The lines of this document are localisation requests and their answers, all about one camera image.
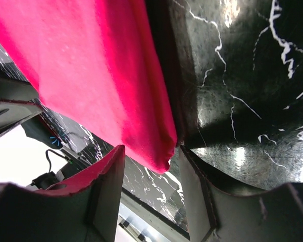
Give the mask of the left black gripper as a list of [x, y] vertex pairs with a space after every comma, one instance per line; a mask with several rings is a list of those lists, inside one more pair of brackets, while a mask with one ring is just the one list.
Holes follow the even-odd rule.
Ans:
[[0, 137], [42, 113], [32, 100], [38, 92], [29, 82], [0, 77]]

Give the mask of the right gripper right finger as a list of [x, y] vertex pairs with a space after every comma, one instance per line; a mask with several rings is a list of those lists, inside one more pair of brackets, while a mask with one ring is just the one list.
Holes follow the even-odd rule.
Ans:
[[303, 183], [245, 184], [179, 147], [191, 241], [303, 241]]

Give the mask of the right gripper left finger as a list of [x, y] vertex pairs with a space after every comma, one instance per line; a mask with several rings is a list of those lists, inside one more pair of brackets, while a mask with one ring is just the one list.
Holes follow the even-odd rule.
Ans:
[[0, 241], [114, 241], [125, 147], [43, 190], [0, 184]]

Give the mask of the magenta pink t shirt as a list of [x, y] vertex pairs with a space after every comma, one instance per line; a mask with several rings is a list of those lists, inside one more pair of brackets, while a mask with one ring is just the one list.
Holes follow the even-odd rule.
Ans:
[[46, 107], [169, 170], [177, 135], [144, 1], [0, 1], [0, 44]]

